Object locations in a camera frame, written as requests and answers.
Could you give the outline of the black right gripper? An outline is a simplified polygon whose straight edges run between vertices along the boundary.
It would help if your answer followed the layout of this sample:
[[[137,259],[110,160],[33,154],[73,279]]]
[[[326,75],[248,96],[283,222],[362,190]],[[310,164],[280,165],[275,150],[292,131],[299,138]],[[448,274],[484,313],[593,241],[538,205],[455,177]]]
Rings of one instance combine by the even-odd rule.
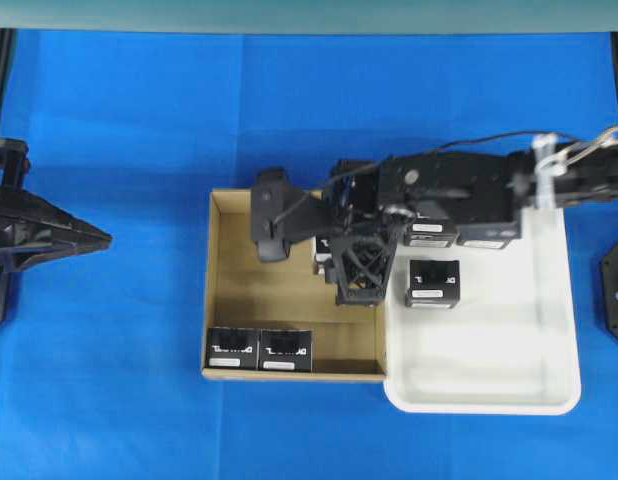
[[[330,172],[323,199],[335,226],[326,234],[331,259],[325,281],[336,286],[339,306],[376,306],[386,295],[405,210],[377,202],[379,166],[340,160]]]

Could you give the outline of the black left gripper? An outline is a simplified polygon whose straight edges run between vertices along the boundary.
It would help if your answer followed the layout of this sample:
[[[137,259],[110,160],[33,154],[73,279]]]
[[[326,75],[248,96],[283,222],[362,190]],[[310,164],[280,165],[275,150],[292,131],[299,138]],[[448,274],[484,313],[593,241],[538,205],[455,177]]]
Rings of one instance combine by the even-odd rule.
[[[24,190],[29,169],[27,144],[0,138],[0,325],[13,275],[42,263],[107,250],[112,242],[105,231]],[[33,221],[88,236],[33,241]]]

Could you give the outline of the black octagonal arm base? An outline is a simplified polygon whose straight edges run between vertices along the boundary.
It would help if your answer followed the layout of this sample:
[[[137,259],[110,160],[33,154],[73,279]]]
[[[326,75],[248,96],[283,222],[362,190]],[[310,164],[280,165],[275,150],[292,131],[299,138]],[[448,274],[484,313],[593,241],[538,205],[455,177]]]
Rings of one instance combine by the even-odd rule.
[[[618,345],[618,239],[595,262],[596,325]]]

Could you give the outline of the black Dynamixel box under arm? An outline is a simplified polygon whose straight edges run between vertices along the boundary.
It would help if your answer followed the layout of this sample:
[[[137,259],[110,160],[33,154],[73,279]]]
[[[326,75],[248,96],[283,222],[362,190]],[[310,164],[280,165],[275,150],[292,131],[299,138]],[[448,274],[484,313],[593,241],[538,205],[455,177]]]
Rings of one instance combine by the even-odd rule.
[[[515,225],[467,225],[459,228],[456,243],[463,247],[502,250],[521,237]]]

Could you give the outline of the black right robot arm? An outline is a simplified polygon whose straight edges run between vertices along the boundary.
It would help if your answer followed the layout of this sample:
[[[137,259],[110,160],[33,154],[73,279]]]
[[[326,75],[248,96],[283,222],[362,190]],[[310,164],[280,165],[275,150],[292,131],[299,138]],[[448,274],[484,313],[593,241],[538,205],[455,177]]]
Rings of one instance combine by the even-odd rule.
[[[508,243],[521,237],[527,207],[618,199],[618,126],[588,142],[539,134],[534,146],[507,155],[444,146],[380,163],[341,160],[323,198],[335,219],[325,274],[336,302],[375,306],[398,245],[418,223],[439,224],[462,244]]]

